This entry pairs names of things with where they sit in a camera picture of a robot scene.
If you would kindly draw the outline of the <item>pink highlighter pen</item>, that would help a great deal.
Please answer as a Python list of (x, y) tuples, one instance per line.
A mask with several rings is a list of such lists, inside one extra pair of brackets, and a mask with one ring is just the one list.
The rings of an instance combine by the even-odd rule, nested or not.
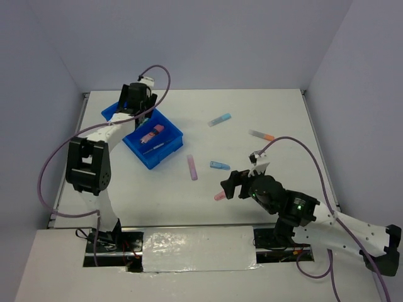
[(226, 195), (225, 195), (224, 191), (221, 191), (221, 192), (219, 192), (218, 194), (216, 194), (214, 196), (214, 200), (216, 200), (216, 201), (220, 201), (220, 200), (223, 200), (225, 198), (226, 198)]

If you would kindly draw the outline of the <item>pink-capped eraser jar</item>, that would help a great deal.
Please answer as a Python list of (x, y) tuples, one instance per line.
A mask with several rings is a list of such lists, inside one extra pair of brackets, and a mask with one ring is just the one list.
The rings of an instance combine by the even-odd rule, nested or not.
[(141, 139), (140, 139), (140, 143), (146, 144), (149, 141), (151, 141), (156, 135), (160, 134), (160, 132), (162, 132), (164, 130), (164, 126), (163, 125), (156, 125), (148, 134), (144, 135)]

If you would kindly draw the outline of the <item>black thin pen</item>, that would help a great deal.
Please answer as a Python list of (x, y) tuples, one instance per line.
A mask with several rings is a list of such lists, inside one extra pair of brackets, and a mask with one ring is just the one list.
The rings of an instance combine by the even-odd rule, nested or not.
[(160, 143), (160, 144), (158, 144), (158, 145), (156, 145), (156, 146), (154, 146), (154, 147), (148, 149), (147, 151), (145, 151), (145, 152), (143, 153), (143, 155), (148, 154), (148, 153), (150, 153), (150, 152), (153, 152), (153, 151), (155, 151), (155, 150), (157, 150), (157, 149), (159, 149), (159, 148), (161, 148), (161, 147), (163, 147), (163, 146), (165, 146), (165, 145), (171, 143), (172, 141), (173, 141), (173, 139), (170, 139), (170, 140), (167, 140), (167, 141), (165, 141), (165, 142), (162, 142), (162, 143)]

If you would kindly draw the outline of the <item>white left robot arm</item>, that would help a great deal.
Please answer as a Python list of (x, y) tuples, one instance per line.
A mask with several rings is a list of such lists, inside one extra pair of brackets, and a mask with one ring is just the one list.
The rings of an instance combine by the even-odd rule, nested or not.
[(107, 187), (111, 181), (110, 152), (152, 116), (157, 95), (154, 80), (143, 77), (123, 85), (115, 112), (106, 126), (69, 142), (66, 181), (72, 184), (89, 211), (98, 211), (92, 235), (110, 251), (123, 244), (120, 220), (114, 213)]

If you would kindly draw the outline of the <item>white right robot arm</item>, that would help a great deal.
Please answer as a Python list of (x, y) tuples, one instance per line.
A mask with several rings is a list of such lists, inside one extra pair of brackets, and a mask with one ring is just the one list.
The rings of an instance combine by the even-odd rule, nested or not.
[(304, 193), (285, 189), (272, 176), (233, 171), (220, 183), (227, 199), (240, 187), (239, 198), (253, 198), (277, 215), (274, 240), (278, 245), (307, 244), (340, 250), (363, 258), (367, 269), (395, 276), (399, 268), (401, 228), (360, 221)]

